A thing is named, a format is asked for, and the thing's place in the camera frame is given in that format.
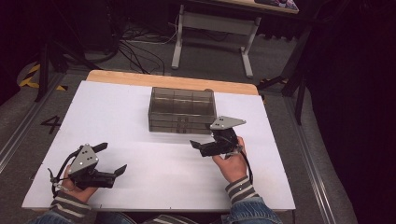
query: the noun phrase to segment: sleeve cuff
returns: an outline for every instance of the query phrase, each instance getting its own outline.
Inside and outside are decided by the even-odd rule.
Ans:
[[[256,190],[254,190],[253,186],[248,181],[247,175],[229,184],[225,190],[230,197],[231,204],[247,198],[260,197],[260,195],[256,193]]]
[[[79,199],[59,191],[53,200],[50,209],[66,219],[79,223],[90,212],[91,208]]]

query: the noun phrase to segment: clear container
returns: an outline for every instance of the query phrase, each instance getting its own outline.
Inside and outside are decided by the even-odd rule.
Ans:
[[[148,110],[151,132],[207,134],[216,117],[212,90],[152,88]]]

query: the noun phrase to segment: desk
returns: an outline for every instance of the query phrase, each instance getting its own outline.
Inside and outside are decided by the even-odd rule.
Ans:
[[[22,207],[48,208],[52,194],[47,168],[57,171],[64,159],[80,145],[108,142],[108,148],[97,154],[97,169],[110,173],[124,164],[128,167],[116,179],[113,189],[99,189],[92,196],[90,205],[93,209],[228,210],[230,203],[224,190],[228,183],[212,159],[202,158],[189,142],[211,142],[213,139],[209,135],[149,132],[150,86],[163,87],[166,83],[169,87],[184,89],[210,87],[215,91],[218,115],[245,119],[247,124],[234,129],[245,139],[247,157],[255,175],[255,189],[269,207],[295,209],[262,98],[256,95],[257,91],[244,94],[219,92],[244,90],[251,85],[106,71],[91,71],[87,81],[81,82]]]
[[[285,4],[284,7],[277,6],[279,5],[279,3],[276,0],[269,0],[269,2],[271,2],[271,5],[257,4],[254,2],[254,0],[214,0],[208,2],[221,2],[242,7],[255,7],[262,10],[268,9],[293,14],[296,14],[299,11],[292,0],[288,0],[287,4]],[[175,51],[172,60],[172,68],[178,69],[179,66],[183,27],[190,27],[196,29],[205,29],[238,35],[246,35],[247,43],[244,47],[240,48],[240,51],[242,56],[242,62],[245,67],[246,76],[248,78],[252,78],[253,72],[251,70],[248,53],[250,51],[251,45],[253,44],[253,40],[256,35],[257,29],[259,28],[261,19],[262,18],[257,17],[254,21],[243,21],[218,16],[209,16],[200,13],[188,12],[185,10],[184,5],[181,5],[178,14],[177,42],[175,45]]]

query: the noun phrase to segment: left hand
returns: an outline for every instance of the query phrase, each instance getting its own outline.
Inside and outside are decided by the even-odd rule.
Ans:
[[[79,199],[84,203],[87,203],[91,196],[98,190],[98,188],[89,187],[84,190],[79,189],[74,185],[73,181],[69,179],[69,173],[67,172],[69,169],[70,165],[68,165],[64,170],[64,180],[62,181],[62,186],[69,190],[62,189],[62,191],[68,195]]]

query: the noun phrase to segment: hand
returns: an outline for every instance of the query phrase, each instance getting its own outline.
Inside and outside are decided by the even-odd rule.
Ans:
[[[246,155],[245,143],[242,137],[238,137],[238,144],[242,146],[242,151]],[[223,159],[220,155],[213,156],[212,159],[220,168],[224,178],[230,183],[247,175],[247,164],[240,153],[232,155],[228,159]]]
[[[79,189],[74,185],[73,181],[69,179],[69,173],[67,172],[69,169],[70,165],[68,165],[64,170],[64,180],[62,181],[62,186],[69,190],[62,189],[62,191],[84,203],[87,203],[91,196],[98,190],[98,188],[86,188],[84,190]]]

